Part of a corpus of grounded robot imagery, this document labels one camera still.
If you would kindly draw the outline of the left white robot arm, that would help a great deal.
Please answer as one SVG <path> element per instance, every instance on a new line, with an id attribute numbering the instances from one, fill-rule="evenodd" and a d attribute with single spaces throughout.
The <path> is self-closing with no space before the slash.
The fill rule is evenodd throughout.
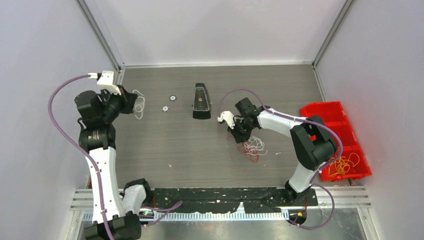
<path id="1" fill-rule="evenodd" d="M 118 85 L 102 86 L 100 93 L 84 91 L 74 99 L 80 114 L 78 144 L 87 154 L 93 194 L 92 225 L 83 230 L 87 240 L 137 240 L 142 235 L 140 208 L 153 202 L 153 193 L 144 178 L 119 191 L 113 126 L 119 114 L 133 113 L 137 98 Z"/>

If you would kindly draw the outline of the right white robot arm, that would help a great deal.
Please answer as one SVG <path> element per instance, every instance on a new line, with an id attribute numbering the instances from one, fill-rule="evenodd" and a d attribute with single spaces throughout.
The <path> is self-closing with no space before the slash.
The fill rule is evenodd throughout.
<path id="1" fill-rule="evenodd" d="M 247 142 L 254 129 L 271 130 L 291 139 L 298 164 L 285 183 L 283 194 L 285 201 L 299 205 L 318 171 L 338 152 L 331 130 L 317 115 L 307 118 L 283 114 L 266 106 L 257 107 L 247 97 L 235 107 L 237 115 L 223 111 L 217 121 L 227 124 L 228 132 L 237 143 Z"/>

